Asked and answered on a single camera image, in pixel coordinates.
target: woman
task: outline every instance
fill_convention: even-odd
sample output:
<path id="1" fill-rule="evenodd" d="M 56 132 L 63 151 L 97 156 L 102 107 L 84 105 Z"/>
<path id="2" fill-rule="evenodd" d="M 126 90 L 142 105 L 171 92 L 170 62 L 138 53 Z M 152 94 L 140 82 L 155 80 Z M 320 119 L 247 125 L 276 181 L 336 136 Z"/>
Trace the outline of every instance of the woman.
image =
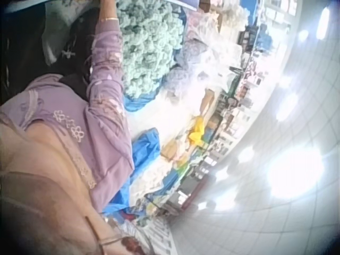
<path id="1" fill-rule="evenodd" d="M 88 102 L 62 78 L 41 76 L 1 107 L 8 236 L 33 254 L 142 254 L 99 214 L 134 168 L 114 0 L 100 3 Z"/>

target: lavender kurta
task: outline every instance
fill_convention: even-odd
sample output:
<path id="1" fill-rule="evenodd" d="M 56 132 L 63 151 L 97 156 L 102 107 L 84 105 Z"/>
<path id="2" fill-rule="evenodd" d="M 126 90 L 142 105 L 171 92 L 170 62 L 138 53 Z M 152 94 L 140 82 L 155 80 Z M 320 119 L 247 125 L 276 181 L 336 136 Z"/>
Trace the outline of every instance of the lavender kurta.
<path id="1" fill-rule="evenodd" d="M 94 208 L 101 212 L 134 169 L 123 106 L 118 21 L 97 24 L 92 68 L 89 102 L 60 83 L 61 75 L 48 74 L 6 102 L 1 112 L 24 130 L 36 120 L 53 128 L 87 184 Z M 63 133 L 72 145 L 65 142 Z"/>

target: cardboard box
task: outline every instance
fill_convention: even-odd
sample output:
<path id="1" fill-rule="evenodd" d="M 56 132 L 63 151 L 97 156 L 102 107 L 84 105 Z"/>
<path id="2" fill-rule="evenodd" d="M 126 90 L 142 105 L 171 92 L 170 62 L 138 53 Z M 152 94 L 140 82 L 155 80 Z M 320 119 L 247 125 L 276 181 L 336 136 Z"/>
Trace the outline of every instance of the cardboard box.
<path id="1" fill-rule="evenodd" d="M 171 161 L 176 157 L 177 154 L 177 142 L 172 139 L 166 146 L 162 148 L 160 154 L 167 160 Z"/>
<path id="2" fill-rule="evenodd" d="M 210 90 L 206 89 L 206 94 L 202 99 L 201 107 L 200 107 L 200 113 L 201 116 L 205 116 L 211 105 L 213 104 L 215 100 L 215 93 Z"/>

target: embroidered flower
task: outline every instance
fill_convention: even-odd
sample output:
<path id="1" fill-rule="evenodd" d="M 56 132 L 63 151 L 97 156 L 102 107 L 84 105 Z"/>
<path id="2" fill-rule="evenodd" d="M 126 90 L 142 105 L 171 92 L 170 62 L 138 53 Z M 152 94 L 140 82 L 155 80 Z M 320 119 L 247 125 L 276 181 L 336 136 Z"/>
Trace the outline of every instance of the embroidered flower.
<path id="1" fill-rule="evenodd" d="M 72 136 L 76 138 L 78 142 L 81 142 L 81 139 L 85 136 L 84 132 L 81 131 L 80 126 L 71 127 Z"/>
<path id="2" fill-rule="evenodd" d="M 62 122 L 66 119 L 62 110 L 55 110 L 53 114 L 53 118 L 55 118 L 58 122 Z"/>
<path id="3" fill-rule="evenodd" d="M 66 128 L 71 130 L 72 137 L 74 137 L 77 142 L 81 142 L 81 139 L 84 138 L 85 133 L 81 130 L 81 127 L 77 126 L 74 120 L 69 116 L 65 116 L 62 110 L 55 110 L 53 118 L 55 118 L 59 123 L 65 124 Z"/>

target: ceiling light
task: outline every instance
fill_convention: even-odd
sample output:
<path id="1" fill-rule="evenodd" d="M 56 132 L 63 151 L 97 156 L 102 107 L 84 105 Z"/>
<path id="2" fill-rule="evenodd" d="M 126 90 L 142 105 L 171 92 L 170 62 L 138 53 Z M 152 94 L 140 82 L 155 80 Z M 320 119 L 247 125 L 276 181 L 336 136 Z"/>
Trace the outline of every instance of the ceiling light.
<path id="1" fill-rule="evenodd" d="M 299 40 L 301 42 L 304 42 L 306 41 L 307 37 L 308 37 L 308 31 L 307 30 L 302 30 L 300 33 L 299 33 Z"/>
<path id="2" fill-rule="evenodd" d="M 198 204 L 198 210 L 203 210 L 207 208 L 207 202 L 202 202 L 200 204 Z"/>
<path id="3" fill-rule="evenodd" d="M 292 83 L 292 78 L 289 76 L 283 76 L 280 80 L 279 86 L 281 88 L 287 89 Z"/>
<path id="4" fill-rule="evenodd" d="M 324 167 L 318 150 L 297 148 L 281 155 L 271 166 L 268 181 L 279 198 L 294 198 L 306 193 L 320 179 Z"/>
<path id="5" fill-rule="evenodd" d="M 292 112 L 296 104 L 298 103 L 298 96 L 296 94 L 290 94 L 281 103 L 278 113 L 276 114 L 276 119 L 278 121 L 284 121 Z"/>
<path id="6" fill-rule="evenodd" d="M 228 178 L 227 169 L 223 169 L 223 170 L 218 171 L 215 174 L 215 176 L 216 176 L 216 182 L 227 179 Z"/>
<path id="7" fill-rule="evenodd" d="M 240 153 L 239 162 L 240 163 L 248 162 L 250 159 L 253 158 L 253 156 L 254 156 L 253 147 L 247 147 Z"/>
<path id="8" fill-rule="evenodd" d="M 329 21 L 329 9 L 326 7 L 322 11 L 318 30 L 317 30 L 317 39 L 323 40 L 326 36 L 327 28 L 328 28 L 328 21 Z"/>
<path id="9" fill-rule="evenodd" d="M 235 206 L 236 189 L 232 189 L 216 199 L 217 211 L 229 210 Z"/>

